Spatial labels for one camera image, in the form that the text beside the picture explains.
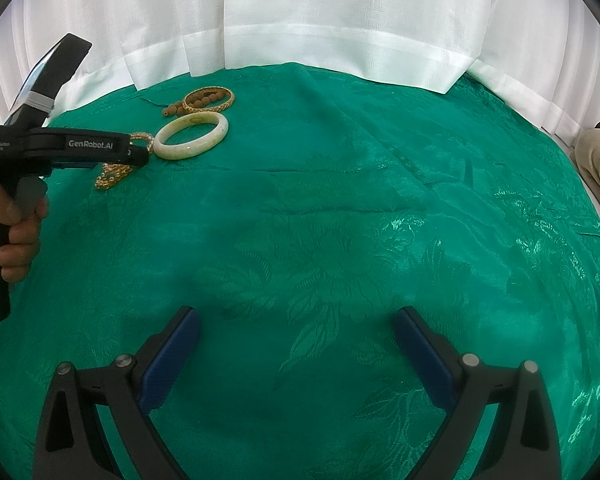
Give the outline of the left hand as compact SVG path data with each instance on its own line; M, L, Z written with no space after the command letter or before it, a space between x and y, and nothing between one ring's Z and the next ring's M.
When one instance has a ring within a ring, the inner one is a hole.
M0 270L7 283L21 282L40 251L42 221L48 215L48 196L43 195L32 214L25 216L0 186L0 223L8 226L8 241L0 247Z

